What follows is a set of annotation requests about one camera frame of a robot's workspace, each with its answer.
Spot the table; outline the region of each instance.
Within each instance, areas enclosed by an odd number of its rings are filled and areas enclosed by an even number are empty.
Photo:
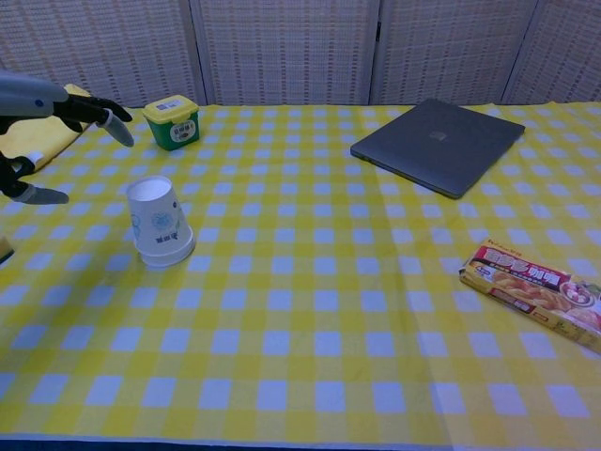
[[[87,131],[0,200],[0,434],[436,449],[601,443],[601,360],[489,300],[457,268],[490,235],[601,270],[601,103],[483,105],[527,127],[462,199],[349,156],[408,107],[201,109],[168,153]],[[175,184],[197,236],[161,271],[124,190]]]

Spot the green plastic container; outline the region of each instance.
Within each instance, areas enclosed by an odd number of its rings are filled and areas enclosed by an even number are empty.
[[[176,95],[144,107],[144,117],[154,139],[165,150],[181,148],[200,136],[198,105]]]

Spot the cup logo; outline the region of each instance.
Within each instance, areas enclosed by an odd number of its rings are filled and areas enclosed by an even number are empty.
[[[140,223],[142,223],[140,216],[138,216],[137,214],[132,214],[131,215],[131,228],[133,229],[133,235],[135,235],[135,239],[140,238],[140,233],[141,233]]]
[[[173,216],[167,212],[154,213],[151,218],[152,225],[160,232],[171,228],[174,224]]]

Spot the laptop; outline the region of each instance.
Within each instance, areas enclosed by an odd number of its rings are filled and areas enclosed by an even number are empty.
[[[350,153],[458,199],[522,133],[523,125],[430,99],[353,144]]]

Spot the container label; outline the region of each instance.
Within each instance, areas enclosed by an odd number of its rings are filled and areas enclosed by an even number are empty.
[[[492,288],[490,290],[490,295],[503,301],[504,303],[511,305],[512,307],[514,307],[514,309],[524,312],[526,314],[530,314],[531,311],[534,310],[534,308],[536,307],[535,305],[524,303],[523,301],[520,301],[519,299],[514,298],[513,296],[497,288]]]
[[[560,285],[571,278],[571,275],[565,272],[558,272],[541,265],[535,265],[529,261],[504,253],[499,249],[487,246],[482,246],[478,249],[473,259],[497,270],[509,272],[520,279],[552,289],[553,291],[559,291]]]
[[[185,122],[176,124],[171,127],[171,131],[169,132],[171,135],[171,140],[175,141],[176,143],[188,141],[194,136],[195,133],[196,123],[193,120],[186,120]]]
[[[157,105],[157,110],[165,111],[170,110],[171,108],[176,108],[182,104],[180,99],[173,99],[172,101],[166,101],[165,103],[159,103]]]

